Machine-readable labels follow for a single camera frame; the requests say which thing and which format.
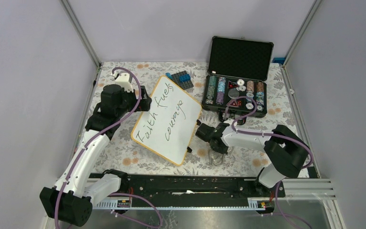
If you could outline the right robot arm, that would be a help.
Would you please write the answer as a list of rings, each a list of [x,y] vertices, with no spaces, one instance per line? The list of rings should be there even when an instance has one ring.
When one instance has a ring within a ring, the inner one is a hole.
[[[277,125],[272,131],[239,128],[228,123],[212,127],[197,121],[197,125],[195,135],[221,155],[234,146],[267,154],[271,163],[262,169],[254,184],[256,194],[262,197],[271,193],[283,179],[297,178],[300,171],[309,166],[305,161],[313,160],[310,148],[285,125]]]

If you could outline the yellow framed whiteboard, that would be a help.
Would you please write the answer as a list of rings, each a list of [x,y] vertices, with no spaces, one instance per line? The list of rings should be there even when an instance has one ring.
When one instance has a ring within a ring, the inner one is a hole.
[[[202,106],[166,76],[156,83],[148,112],[142,112],[131,138],[176,166],[183,164]]]

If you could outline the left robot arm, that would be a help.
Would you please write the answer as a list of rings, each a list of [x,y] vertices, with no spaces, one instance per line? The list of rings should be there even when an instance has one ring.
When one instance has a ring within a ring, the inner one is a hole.
[[[54,219],[55,228],[60,228],[61,222],[81,227],[88,221],[93,207],[111,193],[123,196],[128,192],[129,184],[123,175],[104,175],[90,186],[87,181],[121,122],[134,112],[149,111],[152,100],[145,86],[139,86],[138,93],[119,84],[103,88],[101,100],[87,120],[71,162],[52,188],[44,187],[40,192],[40,200],[48,217]]]

